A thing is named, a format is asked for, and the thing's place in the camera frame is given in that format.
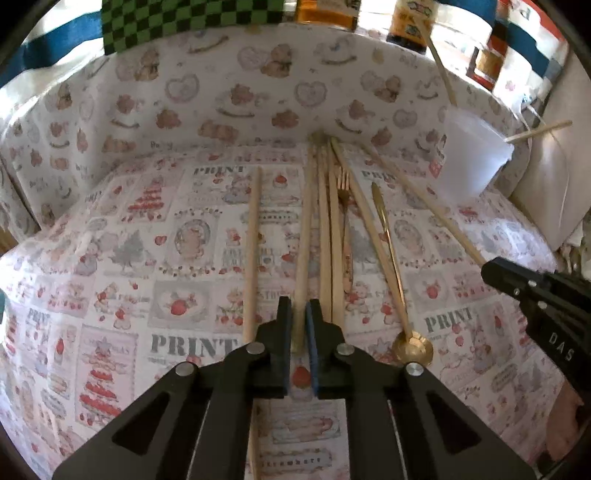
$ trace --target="plastic cup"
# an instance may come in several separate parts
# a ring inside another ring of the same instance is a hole
[[[448,106],[444,134],[429,164],[433,188],[454,205],[476,198],[511,159],[513,149],[482,118]]]

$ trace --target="teddy bear print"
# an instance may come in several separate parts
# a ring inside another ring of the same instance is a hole
[[[233,118],[252,118],[255,109],[260,108],[268,98],[266,93],[255,94],[250,87],[237,83],[216,97],[216,111]]]
[[[149,48],[139,61],[139,69],[135,72],[136,82],[149,82],[158,78],[158,66],[160,65],[160,55],[155,48]]]
[[[227,247],[239,247],[240,246],[240,234],[235,228],[226,228],[226,246]]]
[[[35,150],[34,148],[31,150],[31,165],[33,167],[39,166],[43,163],[43,157],[41,154]]]
[[[248,203],[250,193],[250,175],[234,174],[230,185],[226,186],[226,193],[222,199],[224,202],[230,205],[234,205],[236,203]]]
[[[386,103],[394,103],[402,87],[400,78],[396,75],[392,75],[384,80],[372,70],[365,72],[361,76],[360,81],[363,90],[372,92],[377,98]]]
[[[109,109],[107,115],[111,116],[111,125],[120,128],[139,128],[139,123],[129,119],[133,112],[139,112],[144,106],[144,101],[133,98],[131,95],[119,95],[115,104]]]
[[[86,134],[84,130],[81,128],[78,129],[78,133],[76,134],[76,148],[80,153],[84,153],[88,150],[88,141],[86,140]]]
[[[213,138],[233,144],[238,138],[238,130],[230,125],[218,125],[213,120],[205,120],[197,132],[201,137]]]
[[[492,348],[488,344],[482,325],[469,329],[472,335],[473,368],[478,375],[485,373],[495,363]]]
[[[53,214],[53,209],[49,203],[41,205],[41,223],[45,226],[53,226],[56,221],[56,216]]]
[[[20,137],[22,135],[22,125],[20,121],[14,122],[14,125],[12,126],[12,134],[15,137]]]
[[[300,122],[300,117],[292,110],[285,110],[284,112],[278,112],[272,119],[271,125],[283,130],[287,128],[297,127]]]
[[[70,141],[67,139],[68,126],[68,122],[50,123],[47,139],[51,148],[66,148],[70,146]]]
[[[57,109],[65,110],[72,106],[72,96],[70,94],[70,86],[64,82],[60,85],[57,91]]]
[[[160,129],[170,130],[171,128],[180,127],[181,121],[177,112],[165,108],[156,115],[156,126]]]
[[[363,315],[362,323],[369,323],[369,308],[365,304],[365,299],[369,296],[369,287],[362,281],[355,282],[351,291],[345,298],[345,310],[353,314],[360,313]]]
[[[431,149],[437,144],[439,141],[439,132],[435,129],[429,131],[420,132],[419,135],[415,138],[414,144],[420,150],[421,154],[429,154],[431,153]],[[423,159],[427,161],[431,161],[429,156],[423,155]]]
[[[282,79],[290,75],[291,47],[287,43],[277,45],[271,50],[271,59],[261,67],[261,73]]]
[[[360,134],[362,128],[369,124],[375,117],[375,112],[365,109],[365,105],[359,100],[353,100],[350,104],[337,109],[336,124],[347,132]]]
[[[112,135],[108,135],[103,143],[103,153],[127,153],[135,150],[135,142],[121,140],[119,138],[113,138]]]
[[[392,302],[392,297],[390,295],[388,295],[387,298],[384,298],[382,307],[379,311],[384,314],[384,325],[393,325],[398,319],[396,308],[394,307],[394,303]]]
[[[281,256],[281,264],[277,267],[277,273],[285,278],[296,277],[296,263],[298,249],[300,247],[300,234],[293,233],[289,229],[284,229],[285,245],[287,253]]]
[[[383,127],[379,129],[376,134],[371,138],[371,144],[374,147],[383,147],[388,145],[392,140],[392,133],[388,129],[388,127]]]

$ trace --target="gold spoon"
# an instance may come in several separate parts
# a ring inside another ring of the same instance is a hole
[[[400,332],[392,344],[392,353],[394,354],[394,358],[402,364],[417,362],[422,366],[427,367],[433,361],[433,344],[420,333],[413,331],[410,327],[407,305],[404,299],[404,290],[402,289],[402,277],[400,276],[400,267],[398,266],[394,244],[392,243],[386,205],[384,204],[382,192],[375,182],[372,182],[371,184],[371,193],[374,197],[374,205],[375,209],[378,211],[379,221],[382,223],[382,228],[386,233],[388,248],[390,249],[390,256],[392,257],[392,264],[394,266],[394,273],[396,273],[398,294],[400,295],[404,307],[403,312],[398,312],[398,316],[402,323],[402,332]]]

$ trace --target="chopstick in cup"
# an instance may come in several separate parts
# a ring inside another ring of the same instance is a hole
[[[306,162],[306,183],[302,193],[303,204],[300,222],[300,246],[295,265],[295,293],[293,303],[293,327],[291,330],[291,351],[299,353],[304,346],[304,321],[308,301],[308,262],[310,261],[310,231],[312,225],[312,185],[316,162],[312,145],[308,147]]]
[[[474,260],[476,265],[479,267],[483,266],[486,262],[482,254],[470,241],[470,239],[462,232],[459,227],[447,217],[445,212],[437,205],[432,198],[423,190],[418,188],[408,177],[392,162],[386,163],[382,157],[380,157],[374,150],[365,145],[361,145],[361,148],[370,156],[372,159],[384,170],[389,172],[398,180],[404,187],[413,192],[419,197],[425,205],[431,210],[433,215],[450,231],[450,233],[456,238],[459,244],[464,247],[466,253]]]
[[[520,134],[511,135],[505,139],[505,143],[514,144],[521,140],[526,140],[536,135],[541,135],[552,130],[560,130],[562,128],[570,127],[573,124],[572,120],[562,120],[561,122],[555,122],[553,124],[542,125],[541,127],[534,128],[528,132],[522,132]]]
[[[256,291],[258,276],[258,225],[259,205],[261,203],[262,170],[257,167],[251,184],[251,197],[248,202],[248,231],[246,233],[246,266],[244,273],[242,341],[253,342],[256,337]],[[258,425],[256,414],[251,415],[248,433],[248,460],[254,480],[261,479],[259,471]]]
[[[439,53],[437,52],[435,45],[433,45],[433,41],[431,40],[431,35],[427,31],[427,27],[425,26],[423,19],[418,16],[414,16],[413,20],[414,20],[415,25],[418,28],[419,33],[421,34],[421,36],[423,37],[423,39],[427,43],[427,47],[429,47],[429,50],[431,50],[431,53],[433,54],[433,58],[435,59],[435,65],[437,65],[437,69],[439,70],[439,75],[441,75],[441,79],[443,80],[443,84],[445,85],[445,90],[447,91],[447,97],[449,98],[449,103],[451,103],[453,106],[457,107],[456,92],[453,91],[452,84],[450,83],[449,77],[447,76],[447,70],[443,66],[443,62],[441,61],[441,57],[439,56]]]

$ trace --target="wooden stick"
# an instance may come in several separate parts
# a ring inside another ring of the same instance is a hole
[[[244,272],[243,301],[243,343],[253,342],[256,337],[256,294],[258,280],[258,224],[259,204],[261,203],[262,170],[257,167],[252,179],[251,197],[248,202],[248,231],[246,232],[246,267]],[[254,480],[261,479],[259,470],[258,425],[256,414],[251,416],[251,427],[248,432],[248,459],[251,464]]]
[[[262,170],[257,167],[252,179],[248,202],[248,231],[246,232],[246,267],[244,272],[242,341],[253,342],[256,335],[256,289],[258,279],[258,222],[261,202]]]
[[[437,217],[437,219],[450,231],[450,233],[456,238],[456,240],[460,243],[462,247],[466,250],[468,255],[472,257],[476,265],[479,267],[483,266],[486,262],[482,254],[478,251],[478,249],[474,246],[474,244],[470,241],[470,239],[462,232],[459,227],[447,217],[445,212],[437,205],[432,198],[422,189],[418,188],[414,183],[412,183],[408,177],[393,163],[384,162],[382,157],[380,157],[374,150],[365,145],[361,145],[363,150],[372,157],[372,159],[384,170],[388,171],[392,174],[404,187],[408,190],[413,192],[417,197],[419,197],[425,205],[431,210],[433,215]]]
[[[312,188],[316,164],[311,148],[306,162],[306,183],[301,208],[300,246],[295,265],[295,293],[293,303],[293,327],[291,330],[291,351],[299,353],[304,347],[304,322],[308,301],[308,262],[310,261],[310,231],[312,226]]]
[[[441,75],[441,79],[443,80],[443,84],[445,85],[445,90],[447,91],[447,97],[449,98],[449,103],[453,106],[457,107],[457,99],[456,99],[456,92],[453,91],[452,84],[449,81],[449,77],[447,76],[447,69],[443,66],[443,62],[441,61],[441,57],[433,45],[433,41],[431,40],[431,35],[427,31],[427,27],[425,23],[423,23],[423,19],[420,17],[413,17],[414,23],[418,28],[419,33],[427,43],[427,47],[431,50],[433,54],[433,58],[435,59],[435,65],[437,65],[437,69],[439,70],[439,75]]]
[[[320,308],[325,322],[332,322],[332,280],[330,276],[330,216],[326,192],[326,156],[324,145],[317,149],[318,210],[320,224]]]
[[[343,247],[340,241],[339,194],[336,189],[335,156],[330,143],[326,146],[329,162],[330,240],[332,243],[333,316],[332,323],[345,326],[345,293],[343,291]]]
[[[541,127],[534,128],[529,132],[522,132],[520,134],[511,135],[505,139],[506,143],[517,143],[521,140],[526,140],[531,137],[535,137],[536,135],[541,135],[546,132],[550,132],[551,130],[560,130],[562,128],[570,127],[573,124],[572,120],[562,120],[561,122],[555,122],[553,124],[542,125]]]
[[[365,228],[369,233],[369,238],[371,239],[372,243],[374,244],[374,248],[376,253],[378,254],[379,263],[382,265],[382,270],[384,271],[384,276],[386,277],[386,283],[388,284],[388,288],[390,289],[390,293],[392,294],[392,299],[394,301],[394,307],[396,308],[396,312],[398,313],[398,317],[400,318],[400,322],[402,325],[409,325],[408,321],[408,313],[406,308],[404,308],[404,303],[402,302],[402,297],[400,296],[400,292],[398,290],[398,281],[396,279],[396,273],[394,273],[394,268],[392,263],[390,262],[390,257],[385,252],[384,247],[382,247],[382,239],[379,237],[379,233],[377,228],[374,224],[374,215],[369,208],[369,203],[357,182],[357,178],[351,170],[349,166],[345,162],[343,151],[341,150],[339,141],[336,138],[332,138],[330,140],[332,147],[336,153],[336,157],[339,160],[340,165],[349,172],[349,187],[351,188],[351,193],[353,194],[353,198],[355,199],[355,203],[361,212],[361,218],[363,218],[363,223],[365,224]]]

